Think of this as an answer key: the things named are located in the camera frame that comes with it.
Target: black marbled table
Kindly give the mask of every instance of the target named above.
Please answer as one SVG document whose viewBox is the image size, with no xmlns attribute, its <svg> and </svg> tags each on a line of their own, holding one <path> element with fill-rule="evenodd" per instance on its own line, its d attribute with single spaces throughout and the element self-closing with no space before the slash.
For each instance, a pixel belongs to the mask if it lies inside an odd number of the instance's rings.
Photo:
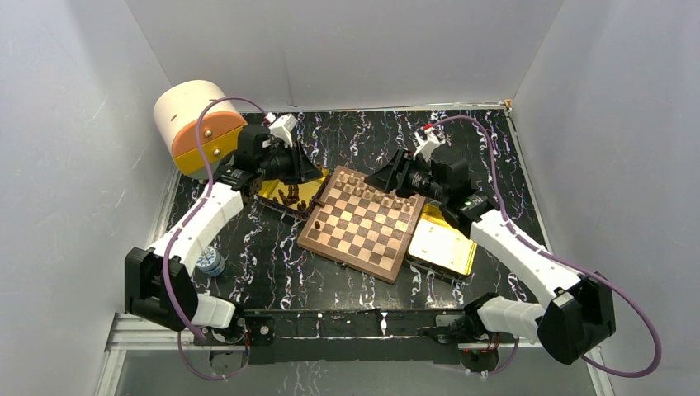
<svg viewBox="0 0 700 396">
<path fill-rule="evenodd" d="M 498 182 L 508 214 L 543 243 L 503 110 L 298 113 L 296 133 L 313 162 L 330 170 L 343 165 L 369 174 L 385 164 L 398 147 L 414 149 L 417 128 L 460 113 L 477 118 L 495 138 Z M 260 122 L 258 115 L 246 118 Z M 485 143 L 476 129 L 461 122 L 446 125 L 439 133 L 459 155 L 469 159 L 480 189 L 493 195 Z M 184 215 L 203 187 L 181 178 L 170 226 Z M 460 308 L 490 291 L 512 299 L 534 300 L 518 278 L 481 247 L 476 250 L 472 275 L 465 282 L 446 282 L 404 264 L 396 283 L 390 285 L 298 247 L 296 238 L 303 227 L 300 221 L 252 203 L 214 241 L 227 261 L 224 273 L 208 278 L 197 272 L 197 291 L 239 301 L 247 309 Z"/>
</svg>

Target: gold plate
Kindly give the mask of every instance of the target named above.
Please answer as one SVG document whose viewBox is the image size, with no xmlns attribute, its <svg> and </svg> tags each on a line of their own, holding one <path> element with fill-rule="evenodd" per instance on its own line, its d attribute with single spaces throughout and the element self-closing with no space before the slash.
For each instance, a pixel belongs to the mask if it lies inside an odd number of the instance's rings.
<svg viewBox="0 0 700 396">
<path fill-rule="evenodd" d="M 475 252 L 476 243 L 447 224 L 437 206 L 424 206 L 409 246 L 410 256 L 439 267 L 435 270 L 442 268 L 468 276 Z"/>
<path fill-rule="evenodd" d="M 282 190 L 282 192 L 286 194 L 287 185 L 279 180 L 265 181 L 262 184 L 260 192 L 258 193 L 258 200 L 260 203 L 269 208 L 287 213 L 296 217 L 297 219 L 306 220 L 309 218 L 309 215 L 315 206 L 312 201 L 324 190 L 326 177 L 328 176 L 329 172 L 328 169 L 322 169 L 321 172 L 324 175 L 320 179 L 299 185 L 299 202 L 302 202 L 303 200 L 306 202 L 306 210 L 298 210 L 296 208 L 296 204 L 282 204 L 279 190 Z"/>
</svg>

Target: white arm segment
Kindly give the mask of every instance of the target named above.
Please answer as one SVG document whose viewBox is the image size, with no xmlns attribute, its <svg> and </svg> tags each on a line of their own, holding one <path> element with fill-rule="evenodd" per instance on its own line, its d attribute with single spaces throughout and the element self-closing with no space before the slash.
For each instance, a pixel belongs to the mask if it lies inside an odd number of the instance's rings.
<svg viewBox="0 0 700 396">
<path fill-rule="evenodd" d="M 486 301 L 476 312 L 490 332 L 508 332 L 525 337 L 531 343 L 539 341 L 535 319 L 545 314 L 545 309 L 540 304 L 496 297 Z"/>
<path fill-rule="evenodd" d="M 421 138 L 418 132 L 415 134 L 415 138 L 418 140 L 419 144 L 414 153 L 414 158 L 416 158 L 418 154 L 422 154 L 423 159 L 430 161 L 430 158 L 433 156 L 433 151 L 440 147 L 441 143 L 438 137 L 433 133 L 433 128 L 428 128 L 423 132 L 425 133 L 425 139 Z"/>
<path fill-rule="evenodd" d="M 296 125 L 296 118 L 291 114 L 285 114 L 277 118 L 270 125 L 270 134 L 279 139 L 282 139 L 287 147 L 294 145 L 291 139 L 291 130 L 294 129 Z"/>
<path fill-rule="evenodd" d="M 539 246 L 525 233 L 520 234 Z M 480 222 L 471 225 L 471 240 L 493 253 L 518 276 L 543 308 L 556 297 L 554 289 L 560 287 L 566 290 L 580 281 L 578 272 L 544 258 L 520 243 L 505 228 L 505 222 L 497 210 L 482 215 Z"/>
<path fill-rule="evenodd" d="M 236 306 L 225 299 L 217 299 L 210 295 L 197 295 L 199 304 L 192 317 L 195 326 L 209 326 L 210 328 L 227 328 L 234 316 Z"/>
<path fill-rule="evenodd" d="M 243 199 L 238 191 L 231 190 L 231 187 L 224 183 L 216 183 L 208 199 L 202 197 L 195 202 L 189 211 L 175 224 L 165 235 L 150 247 L 155 249 L 155 254 L 164 256 L 165 247 L 170 242 L 170 238 L 176 229 L 182 229 L 177 241 L 170 249 L 170 257 L 178 256 L 181 263 L 187 269 L 187 273 L 192 275 L 195 264 L 204 249 L 209 246 L 216 234 L 233 217 L 243 210 Z M 199 209 L 187 226 L 182 226 L 182 221 L 194 210 L 201 200 L 206 200 L 204 206 Z"/>
<path fill-rule="evenodd" d="M 183 227 L 182 222 L 201 200 L 206 200 L 204 206 Z M 204 249 L 209 246 L 226 223 L 241 210 L 243 210 L 243 199 L 240 193 L 231 190 L 228 185 L 216 183 L 208 199 L 204 198 L 204 194 L 202 194 L 202 197 L 195 202 L 182 219 L 150 247 L 155 249 L 155 254 L 163 256 L 165 247 L 170 242 L 170 238 L 173 237 L 175 230 L 182 229 L 177 241 L 173 244 L 173 248 L 170 249 L 169 258 L 180 257 L 180 262 L 191 276 L 195 270 L 196 261 Z M 212 328 L 227 328 L 229 326 L 235 311 L 233 303 L 210 295 L 197 295 L 197 298 L 199 301 L 195 315 L 192 317 L 192 324 Z"/>
</svg>

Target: white enclosure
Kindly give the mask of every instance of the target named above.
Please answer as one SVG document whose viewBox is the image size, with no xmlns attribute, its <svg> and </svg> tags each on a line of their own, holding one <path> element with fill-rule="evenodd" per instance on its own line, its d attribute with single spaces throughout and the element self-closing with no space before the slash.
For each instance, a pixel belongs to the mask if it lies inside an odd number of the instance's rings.
<svg viewBox="0 0 700 396">
<path fill-rule="evenodd" d="M 0 0 L 0 394 L 90 394 L 123 259 L 172 159 L 152 119 L 207 79 L 270 109 L 498 102 L 553 249 L 649 311 L 616 394 L 695 394 L 700 7 L 679 0 Z M 650 338 L 617 302 L 605 362 Z"/>
</svg>

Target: chessboard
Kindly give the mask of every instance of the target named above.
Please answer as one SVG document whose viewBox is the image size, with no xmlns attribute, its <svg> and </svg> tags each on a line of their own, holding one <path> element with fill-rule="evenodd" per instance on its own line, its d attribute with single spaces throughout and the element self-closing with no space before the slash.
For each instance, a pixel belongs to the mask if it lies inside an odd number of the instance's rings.
<svg viewBox="0 0 700 396">
<path fill-rule="evenodd" d="M 336 167 L 297 243 L 393 284 L 425 198 L 385 194 L 365 176 Z"/>
</svg>

